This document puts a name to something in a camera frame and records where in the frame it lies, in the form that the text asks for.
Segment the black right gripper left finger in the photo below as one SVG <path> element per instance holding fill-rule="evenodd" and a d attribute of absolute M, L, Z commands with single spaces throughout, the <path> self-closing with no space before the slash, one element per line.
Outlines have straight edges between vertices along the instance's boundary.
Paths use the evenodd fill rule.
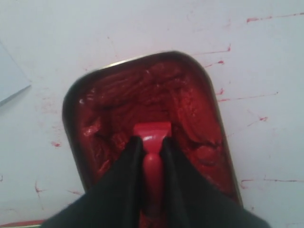
<path fill-rule="evenodd" d="M 87 193 L 43 222 L 44 228 L 137 228 L 143 144 L 130 138 L 119 159 Z"/>

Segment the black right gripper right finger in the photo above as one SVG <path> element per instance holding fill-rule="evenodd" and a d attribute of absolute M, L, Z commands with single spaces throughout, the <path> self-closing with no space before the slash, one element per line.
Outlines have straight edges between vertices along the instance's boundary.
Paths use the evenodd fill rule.
<path fill-rule="evenodd" d="M 162 143 L 165 200 L 170 228 L 268 228 L 213 187 L 169 137 Z"/>

